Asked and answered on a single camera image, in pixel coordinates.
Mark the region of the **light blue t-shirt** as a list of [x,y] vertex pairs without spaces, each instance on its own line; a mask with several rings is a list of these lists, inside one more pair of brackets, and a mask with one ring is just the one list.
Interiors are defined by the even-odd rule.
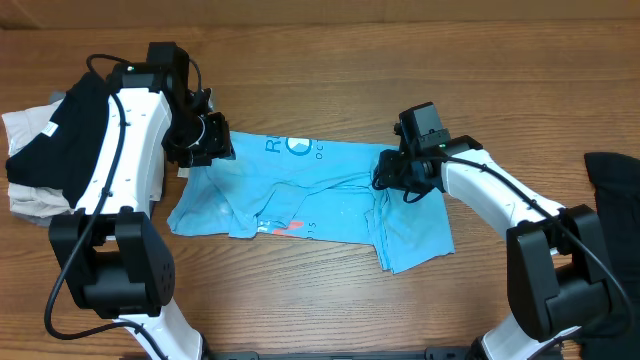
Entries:
[[398,190],[373,189],[385,145],[241,132],[231,140],[234,159],[190,169],[167,220],[174,234],[371,245],[381,268],[394,274],[454,253],[441,193],[408,204]]

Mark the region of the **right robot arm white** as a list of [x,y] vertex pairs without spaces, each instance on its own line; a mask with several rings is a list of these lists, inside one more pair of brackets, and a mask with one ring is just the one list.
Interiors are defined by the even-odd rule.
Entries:
[[597,213],[532,191],[472,137],[438,131],[403,139],[380,154],[373,186],[401,190],[407,203],[446,193],[506,241],[508,317],[470,346],[431,348],[426,358],[559,359],[566,340],[617,338],[633,328],[633,305],[612,271]]

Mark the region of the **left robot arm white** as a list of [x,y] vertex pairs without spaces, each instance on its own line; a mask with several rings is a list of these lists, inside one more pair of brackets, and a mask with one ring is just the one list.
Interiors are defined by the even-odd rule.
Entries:
[[[51,336],[75,340],[125,328],[149,359],[212,358],[174,299],[174,259],[150,220],[165,163],[193,168],[235,157],[211,90],[188,87],[197,67],[176,43],[152,42],[145,61],[117,59],[103,79],[108,117],[96,166],[73,214],[54,217],[49,227],[61,267],[44,312]],[[70,335],[56,330],[62,287],[104,325]]]

